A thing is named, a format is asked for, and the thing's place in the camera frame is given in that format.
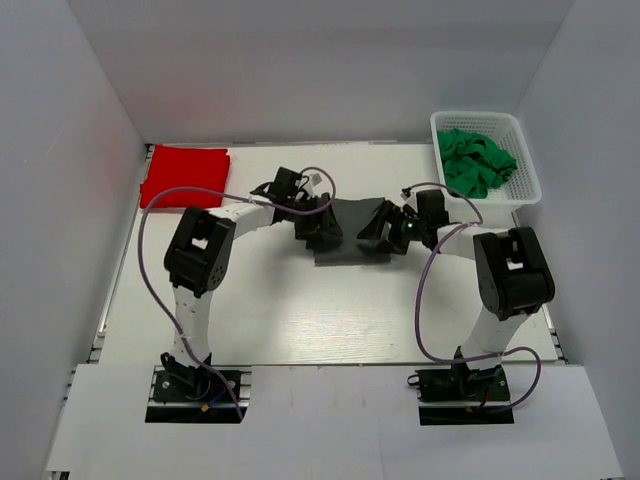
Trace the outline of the dark grey t-shirt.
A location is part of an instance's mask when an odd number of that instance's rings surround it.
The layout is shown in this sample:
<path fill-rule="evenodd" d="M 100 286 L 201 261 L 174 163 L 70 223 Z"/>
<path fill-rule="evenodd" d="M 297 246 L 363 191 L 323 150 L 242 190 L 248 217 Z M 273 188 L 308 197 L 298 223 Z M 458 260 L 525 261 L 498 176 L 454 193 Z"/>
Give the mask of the dark grey t-shirt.
<path fill-rule="evenodd" d="M 357 238 L 358 233 L 370 223 L 383 202 L 382 197 L 361 200 L 336 199 L 333 202 L 333 211 L 343 235 L 337 237 L 322 234 L 318 242 L 307 244 L 307 248 L 314 253 L 315 266 L 362 266 L 389 263 L 390 255 L 376 250 L 376 240 Z"/>

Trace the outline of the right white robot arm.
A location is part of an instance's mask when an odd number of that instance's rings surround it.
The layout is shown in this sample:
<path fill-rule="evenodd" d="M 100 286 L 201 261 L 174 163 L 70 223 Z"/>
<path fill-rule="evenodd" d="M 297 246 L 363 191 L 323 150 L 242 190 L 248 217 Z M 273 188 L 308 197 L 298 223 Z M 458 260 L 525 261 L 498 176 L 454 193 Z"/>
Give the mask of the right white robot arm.
<path fill-rule="evenodd" d="M 404 255 L 412 242 L 430 251 L 431 268 L 437 255 L 474 262 L 482 307 L 467 339 L 452 358 L 430 353 L 421 330 L 414 330 L 421 353 L 438 369 L 419 374 L 418 385 L 427 401 L 479 401 L 496 388 L 502 360 L 513 354 L 509 344 L 519 328 L 555 296 L 555 283 L 534 230 L 517 227 L 496 231 L 483 221 L 455 223 L 439 186 L 426 182 L 418 191 L 403 191 L 404 205 L 384 201 L 359 232 L 378 250 Z"/>

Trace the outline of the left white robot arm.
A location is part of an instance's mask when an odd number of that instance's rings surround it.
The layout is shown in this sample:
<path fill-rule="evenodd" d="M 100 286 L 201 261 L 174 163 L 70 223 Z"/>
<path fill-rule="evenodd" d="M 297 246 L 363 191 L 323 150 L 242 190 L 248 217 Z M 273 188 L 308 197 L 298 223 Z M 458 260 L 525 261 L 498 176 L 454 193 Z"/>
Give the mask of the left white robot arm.
<path fill-rule="evenodd" d="M 173 345 L 161 356 L 169 375 L 193 390 L 204 388 L 213 375 L 210 307 L 213 292 L 227 275 L 235 240 L 279 222 L 291 222 L 301 240 L 342 236 L 332 208 L 335 183 L 319 194 L 315 186 L 320 182 L 320 174 L 308 168 L 295 172 L 281 167 L 245 200 L 211 210 L 186 208 L 164 258 L 175 305 Z"/>

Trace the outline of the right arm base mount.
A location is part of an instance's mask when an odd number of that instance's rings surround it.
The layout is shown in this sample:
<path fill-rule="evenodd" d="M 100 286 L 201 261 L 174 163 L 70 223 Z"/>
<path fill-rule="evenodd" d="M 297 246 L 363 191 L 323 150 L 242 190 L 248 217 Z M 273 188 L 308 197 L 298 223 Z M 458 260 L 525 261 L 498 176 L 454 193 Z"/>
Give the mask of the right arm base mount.
<path fill-rule="evenodd" d="M 511 394 L 502 367 L 489 378 L 464 381 L 453 367 L 421 369 L 407 377 L 417 391 L 419 424 L 435 426 L 511 425 Z"/>

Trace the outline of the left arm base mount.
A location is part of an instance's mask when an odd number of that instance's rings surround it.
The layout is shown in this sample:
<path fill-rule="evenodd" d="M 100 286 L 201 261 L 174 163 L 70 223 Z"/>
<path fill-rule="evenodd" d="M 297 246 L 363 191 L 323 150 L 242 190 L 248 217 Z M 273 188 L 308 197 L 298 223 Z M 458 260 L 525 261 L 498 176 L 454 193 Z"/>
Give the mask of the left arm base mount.
<path fill-rule="evenodd" d="M 145 419 L 147 424 L 237 425 L 231 394 L 216 376 L 203 387 L 189 388 L 184 382 L 156 368 L 152 376 Z"/>

